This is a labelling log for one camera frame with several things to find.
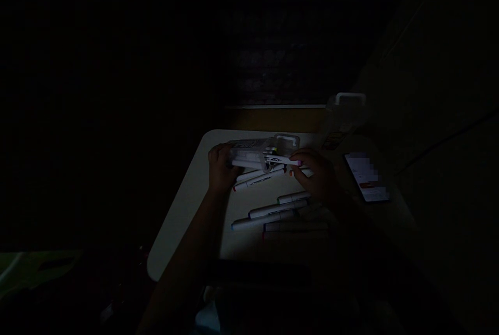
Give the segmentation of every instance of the person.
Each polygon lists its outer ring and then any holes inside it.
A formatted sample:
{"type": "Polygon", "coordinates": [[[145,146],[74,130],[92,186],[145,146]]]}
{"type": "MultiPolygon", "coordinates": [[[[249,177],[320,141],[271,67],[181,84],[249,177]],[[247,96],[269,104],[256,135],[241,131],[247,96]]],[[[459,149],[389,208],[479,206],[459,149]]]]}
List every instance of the person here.
{"type": "Polygon", "coordinates": [[[229,144],[219,144],[208,153],[208,190],[157,283],[138,334],[303,333],[324,329],[342,333],[463,332],[436,289],[340,187],[332,163],[311,148],[297,150],[291,160],[302,161],[314,174],[307,177],[299,167],[292,169],[303,188],[330,209],[342,225],[344,263],[352,282],[345,286],[351,291],[354,303],[342,294],[330,292],[321,296],[320,292],[262,294],[240,289],[236,294],[225,294],[224,300],[218,303],[215,300],[211,306],[217,325],[193,328],[193,314],[206,285],[207,269],[216,258],[217,230],[224,220],[230,189],[240,172],[239,167],[227,167],[230,148],[229,144]],[[382,303],[384,329],[373,324],[373,313],[380,311],[373,303],[382,303]],[[386,313],[392,313],[389,325],[386,313]]]}

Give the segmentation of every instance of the hand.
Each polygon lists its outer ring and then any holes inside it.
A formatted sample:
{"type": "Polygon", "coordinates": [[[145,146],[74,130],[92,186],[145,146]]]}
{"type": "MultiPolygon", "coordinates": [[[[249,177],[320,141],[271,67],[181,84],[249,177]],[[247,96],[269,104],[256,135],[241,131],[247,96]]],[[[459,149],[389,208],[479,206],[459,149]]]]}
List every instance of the hand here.
{"type": "Polygon", "coordinates": [[[227,192],[235,182],[240,167],[227,167],[229,160],[229,153],[232,145],[218,144],[214,146],[208,153],[209,162],[209,188],[216,194],[224,194],[227,192]]]}
{"type": "Polygon", "coordinates": [[[311,148],[298,149],[291,155],[290,160],[300,160],[312,169],[313,175],[307,177],[299,167],[291,165],[296,180],[310,192],[312,197],[330,205],[345,196],[345,192],[336,180],[333,164],[317,151],[311,148]]]}

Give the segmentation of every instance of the white marker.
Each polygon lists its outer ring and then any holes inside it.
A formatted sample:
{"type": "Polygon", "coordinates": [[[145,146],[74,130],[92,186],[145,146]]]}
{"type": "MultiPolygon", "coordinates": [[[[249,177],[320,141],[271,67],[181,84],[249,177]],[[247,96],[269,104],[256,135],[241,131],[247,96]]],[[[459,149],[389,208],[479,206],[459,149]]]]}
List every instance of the white marker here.
{"type": "MultiPolygon", "coordinates": [[[[270,172],[272,171],[276,171],[276,170],[280,170],[280,169],[283,169],[284,168],[284,165],[283,164],[280,164],[280,165],[275,165],[274,167],[272,167],[270,169],[270,172]]],[[[236,182],[243,182],[245,180],[248,180],[248,179],[251,179],[251,178],[254,178],[256,176],[260,176],[260,175],[264,175],[264,171],[263,170],[256,170],[256,171],[251,171],[251,172],[248,172],[248,173],[244,173],[244,174],[241,174],[239,175],[235,181],[236,182]]]]}
{"type": "Polygon", "coordinates": [[[285,172],[286,172],[286,168],[280,169],[280,170],[275,170],[275,171],[269,172],[267,174],[257,176],[253,179],[248,180],[248,181],[236,184],[235,186],[232,187],[232,190],[234,192],[240,191],[244,188],[248,188],[248,187],[251,187],[255,184],[267,181],[268,179],[273,178],[274,176],[282,175],[285,172]]]}
{"type": "Polygon", "coordinates": [[[326,230],[308,231],[308,232],[264,232],[262,234],[264,241],[289,241],[289,240],[313,240],[328,239],[329,234],[326,230]]]}
{"type": "Polygon", "coordinates": [[[264,224],[264,232],[268,231],[312,231],[327,230],[326,222],[275,222],[264,224]]]}
{"type": "MultiPolygon", "coordinates": [[[[302,169],[301,172],[303,172],[307,177],[311,177],[313,175],[312,169],[302,169]]],[[[290,171],[290,176],[293,176],[293,170],[290,171]]]]}
{"type": "Polygon", "coordinates": [[[279,196],[277,197],[277,203],[278,204],[284,204],[296,200],[301,200],[304,198],[309,198],[311,194],[309,192],[298,192],[295,194],[290,194],[290,195],[285,195],[285,196],[279,196]]]}
{"type": "Polygon", "coordinates": [[[299,209],[299,208],[303,208],[305,206],[307,206],[307,200],[298,200],[295,202],[289,202],[289,203],[282,204],[282,205],[271,205],[271,206],[267,206],[264,208],[251,210],[248,213],[248,217],[251,219],[259,218],[259,217],[266,216],[268,214],[273,214],[273,213],[277,213],[277,212],[281,212],[281,211],[289,210],[289,209],[299,209]]]}
{"type": "Polygon", "coordinates": [[[276,221],[281,221],[286,218],[293,218],[295,217],[296,214],[294,210],[286,210],[283,212],[275,213],[275,214],[270,214],[265,217],[260,217],[260,218],[255,218],[255,219],[243,219],[243,220],[238,220],[232,223],[230,226],[231,229],[234,231],[239,231],[239,230],[244,230],[250,227],[254,226],[261,226],[262,224],[265,223],[270,223],[270,222],[276,222],[276,221]]]}
{"type": "Polygon", "coordinates": [[[289,157],[276,156],[274,154],[264,154],[264,158],[267,162],[277,162],[285,164],[293,164],[295,166],[301,166],[301,161],[292,161],[289,157]]]}

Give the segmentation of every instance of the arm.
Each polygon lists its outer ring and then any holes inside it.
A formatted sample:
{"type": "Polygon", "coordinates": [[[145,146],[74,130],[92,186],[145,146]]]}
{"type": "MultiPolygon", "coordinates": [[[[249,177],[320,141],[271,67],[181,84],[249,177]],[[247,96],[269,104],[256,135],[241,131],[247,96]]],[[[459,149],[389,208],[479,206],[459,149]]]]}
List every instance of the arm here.
{"type": "Polygon", "coordinates": [[[181,330],[185,313],[194,309],[206,268],[216,253],[216,233],[224,219],[224,205],[239,171],[239,167],[226,167],[230,148],[220,144],[208,153],[208,191],[154,289],[138,334],[154,332],[159,325],[181,330]]]}
{"type": "Polygon", "coordinates": [[[332,163],[313,149],[291,156],[314,175],[292,166],[300,184],[320,200],[343,225],[351,272],[362,296],[387,300],[408,333],[462,333],[438,291],[340,187],[332,163]]]}

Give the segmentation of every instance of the clear plastic container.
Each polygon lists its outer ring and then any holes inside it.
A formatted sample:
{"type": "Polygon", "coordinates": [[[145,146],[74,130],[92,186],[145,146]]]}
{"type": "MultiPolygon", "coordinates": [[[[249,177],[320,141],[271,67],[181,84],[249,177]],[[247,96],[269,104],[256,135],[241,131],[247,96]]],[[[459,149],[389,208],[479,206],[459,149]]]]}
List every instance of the clear plastic container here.
{"type": "Polygon", "coordinates": [[[263,170],[265,173],[272,168],[265,155],[277,154],[290,157],[296,149],[300,148],[300,138],[286,134],[275,134],[273,137],[264,139],[233,140],[230,143],[234,144],[230,150],[231,164],[263,170]]]}
{"type": "Polygon", "coordinates": [[[318,134],[319,149],[334,150],[345,137],[367,120],[368,112],[363,93],[338,93],[326,105],[330,111],[318,134]]]}

